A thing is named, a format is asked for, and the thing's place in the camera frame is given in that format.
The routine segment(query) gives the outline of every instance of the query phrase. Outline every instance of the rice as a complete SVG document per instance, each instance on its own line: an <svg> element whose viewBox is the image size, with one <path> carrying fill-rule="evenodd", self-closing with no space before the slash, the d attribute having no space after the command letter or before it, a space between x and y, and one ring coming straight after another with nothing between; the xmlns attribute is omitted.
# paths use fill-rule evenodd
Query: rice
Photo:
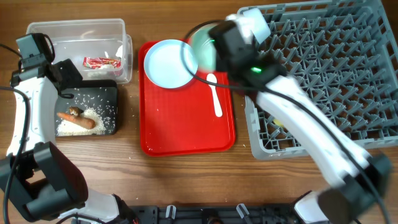
<svg viewBox="0 0 398 224"><path fill-rule="evenodd" d="M58 136L105 134L106 128L102 117L95 112L94 108L86 109L80 116L94 120L95 127L93 129L85 129L63 119L57 127Z"/></svg>

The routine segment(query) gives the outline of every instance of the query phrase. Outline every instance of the wood surface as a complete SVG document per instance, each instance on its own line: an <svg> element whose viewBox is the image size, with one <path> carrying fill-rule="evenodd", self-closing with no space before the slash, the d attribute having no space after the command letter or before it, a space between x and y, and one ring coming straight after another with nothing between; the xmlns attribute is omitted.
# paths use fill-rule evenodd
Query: wood surface
<svg viewBox="0 0 398 224"><path fill-rule="evenodd" d="M139 90L137 52L150 40L180 39L195 25L222 19L240 7L293 2L288 0L135 0L131 2L5 1L0 4L0 43L17 49L15 39L31 22L72 19L121 18L133 38L132 81L119 86L119 130L113 136L57 138L58 148L82 171L90 188L116 194L128 205L260 205L289 203L308 190L327 187L310 157L259 161L253 158L244 115L244 99L233 93L236 142L226 152L153 158L139 144ZM398 15L395 0L383 1L395 34ZM18 58L0 49L0 85L9 86ZM15 99L0 91L0 159L11 142ZM398 166L398 148L374 149ZM398 173L391 175L385 199L398 223ZM11 223L26 221L10 203ZM362 223L382 223L377 206L360 218Z"/></svg>

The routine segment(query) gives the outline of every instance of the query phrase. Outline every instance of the spoon handle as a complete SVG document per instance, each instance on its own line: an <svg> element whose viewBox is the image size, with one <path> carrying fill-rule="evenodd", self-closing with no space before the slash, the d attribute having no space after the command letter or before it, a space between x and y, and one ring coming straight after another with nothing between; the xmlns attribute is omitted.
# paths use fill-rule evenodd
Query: spoon handle
<svg viewBox="0 0 398 224"><path fill-rule="evenodd" d="M221 104L217 96L216 87L210 85L210 88L213 94L214 111L217 117L221 117L223 115L223 110L221 109Z"/></svg>

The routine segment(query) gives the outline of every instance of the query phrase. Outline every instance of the green led light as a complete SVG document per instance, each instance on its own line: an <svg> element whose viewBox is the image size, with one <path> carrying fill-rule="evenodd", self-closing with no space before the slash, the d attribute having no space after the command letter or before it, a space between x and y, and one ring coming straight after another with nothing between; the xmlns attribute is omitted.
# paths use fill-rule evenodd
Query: green led light
<svg viewBox="0 0 398 224"><path fill-rule="evenodd" d="M257 73L261 72L261 69L260 68L256 68L256 67L252 67L251 70L254 71L254 72L257 72Z"/></svg>

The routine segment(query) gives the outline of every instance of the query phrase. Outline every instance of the plate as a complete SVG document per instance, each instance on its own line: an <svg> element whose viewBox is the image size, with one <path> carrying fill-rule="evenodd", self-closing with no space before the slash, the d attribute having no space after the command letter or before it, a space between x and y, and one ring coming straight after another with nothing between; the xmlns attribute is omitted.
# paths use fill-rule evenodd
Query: plate
<svg viewBox="0 0 398 224"><path fill-rule="evenodd" d="M193 78L182 64L182 44L188 68L197 72L198 63L188 44L181 40L163 40L152 46L144 59L144 70L152 83L162 88L178 88Z"/></svg>

